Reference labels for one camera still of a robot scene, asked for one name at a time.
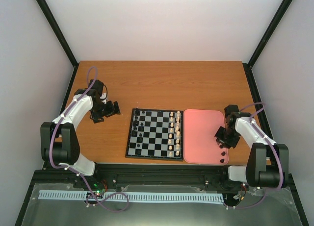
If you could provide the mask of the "black king chess piece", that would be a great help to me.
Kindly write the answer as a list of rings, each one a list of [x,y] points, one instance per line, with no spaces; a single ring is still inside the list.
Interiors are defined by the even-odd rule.
[[[137,136],[137,132],[136,132],[136,131],[133,131],[133,132],[131,133],[131,135],[132,135],[132,137],[136,137],[136,136]]]

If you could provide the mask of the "black and white chessboard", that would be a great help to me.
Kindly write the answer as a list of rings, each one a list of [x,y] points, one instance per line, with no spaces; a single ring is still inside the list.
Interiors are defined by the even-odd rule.
[[[132,137],[133,122],[135,120],[135,110],[138,109],[140,114],[137,120],[137,136]],[[145,111],[145,120],[141,121],[140,116],[142,111]],[[174,112],[174,121],[170,122],[170,112]],[[157,110],[157,109],[141,109],[134,108],[131,113],[131,124],[129,128],[128,142],[126,147],[126,158],[140,159],[160,159],[183,161],[183,111],[180,111],[180,128],[176,127],[176,110]],[[144,131],[139,131],[140,123],[144,123]],[[143,141],[138,141],[139,134],[143,132]],[[141,155],[136,154],[137,150],[141,150]],[[169,157],[168,152],[172,151],[173,156]],[[175,156],[175,152],[179,151],[180,155]]]

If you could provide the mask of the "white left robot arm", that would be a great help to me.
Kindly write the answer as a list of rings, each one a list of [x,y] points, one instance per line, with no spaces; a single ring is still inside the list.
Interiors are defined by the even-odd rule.
[[[68,107],[53,121],[40,127],[41,156],[54,168],[74,170],[85,176],[85,183],[91,188],[101,185],[102,175],[95,171],[96,163],[80,153],[76,129],[89,113],[93,123],[120,114],[117,101],[107,100],[106,86],[101,81],[91,80],[86,89],[78,89]]]

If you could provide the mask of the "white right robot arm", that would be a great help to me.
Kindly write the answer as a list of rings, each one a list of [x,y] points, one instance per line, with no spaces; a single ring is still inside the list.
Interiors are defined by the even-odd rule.
[[[288,184],[288,147],[272,140],[257,125],[255,115],[230,104],[224,108],[226,125],[215,134],[220,148],[235,148],[242,137],[250,148],[245,166],[228,167],[230,181],[252,187],[285,188]]]

